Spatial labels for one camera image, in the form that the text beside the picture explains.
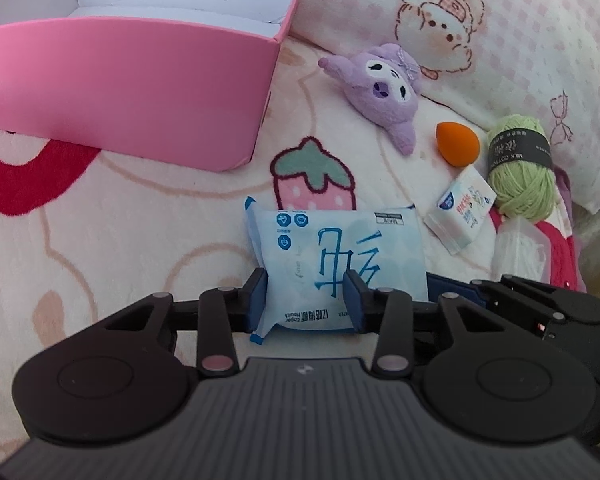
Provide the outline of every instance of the green yarn ball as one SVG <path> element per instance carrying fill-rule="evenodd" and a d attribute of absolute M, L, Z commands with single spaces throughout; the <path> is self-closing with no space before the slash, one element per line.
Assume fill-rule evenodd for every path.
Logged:
<path fill-rule="evenodd" d="M 488 133 L 489 144 L 500 132 L 514 128 L 526 128 L 546 137 L 537 119 L 510 115 Z M 523 216 L 531 223 L 546 220 L 557 203 L 555 173 L 534 162 L 505 162 L 491 171 L 488 182 L 497 195 L 496 207 L 509 218 Z"/>

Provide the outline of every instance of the orange egg-shaped object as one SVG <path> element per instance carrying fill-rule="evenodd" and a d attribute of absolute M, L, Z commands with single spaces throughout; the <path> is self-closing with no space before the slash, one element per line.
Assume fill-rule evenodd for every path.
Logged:
<path fill-rule="evenodd" d="M 480 140 L 471 128 L 459 123 L 439 123 L 436 142 L 440 155 L 452 166 L 464 168 L 480 155 Z"/>

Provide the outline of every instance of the purple fabric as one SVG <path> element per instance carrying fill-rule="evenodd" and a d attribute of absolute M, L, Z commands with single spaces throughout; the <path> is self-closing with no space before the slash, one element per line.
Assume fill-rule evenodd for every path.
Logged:
<path fill-rule="evenodd" d="M 573 231 L 573 202 L 571 201 L 571 182 L 569 181 L 569 175 L 562 168 L 554 166 L 555 183 L 560 191 L 560 196 L 564 201 L 564 206 L 567 209 L 567 215 L 569 215 L 569 222 L 571 222 L 571 230 Z M 580 273 L 580 251 L 582 250 L 582 242 L 580 239 L 573 234 L 573 248 L 576 253 L 576 273 L 578 275 L 578 290 L 580 292 L 586 292 L 587 287 L 584 284 L 582 275 Z"/>
<path fill-rule="evenodd" d="M 400 46 L 387 43 L 352 58 L 326 56 L 318 66 L 342 83 L 353 107 L 389 133 L 394 146 L 411 155 L 413 117 L 421 91 L 420 67 Z"/>

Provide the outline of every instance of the light blue wipes package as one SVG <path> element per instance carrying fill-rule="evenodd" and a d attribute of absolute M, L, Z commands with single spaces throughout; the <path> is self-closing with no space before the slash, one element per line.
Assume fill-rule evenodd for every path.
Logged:
<path fill-rule="evenodd" d="M 296 330 L 351 330 L 342 278 L 356 270 L 371 288 L 389 286 L 428 301 L 415 208 L 373 211 L 264 210 L 245 202 L 258 264 L 269 275 L 255 342 L 279 324 Z"/>

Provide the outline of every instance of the pink box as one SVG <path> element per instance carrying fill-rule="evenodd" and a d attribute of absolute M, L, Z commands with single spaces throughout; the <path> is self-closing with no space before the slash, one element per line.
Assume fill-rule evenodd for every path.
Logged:
<path fill-rule="evenodd" d="M 0 0 L 0 129 L 241 166 L 296 2 Z"/>

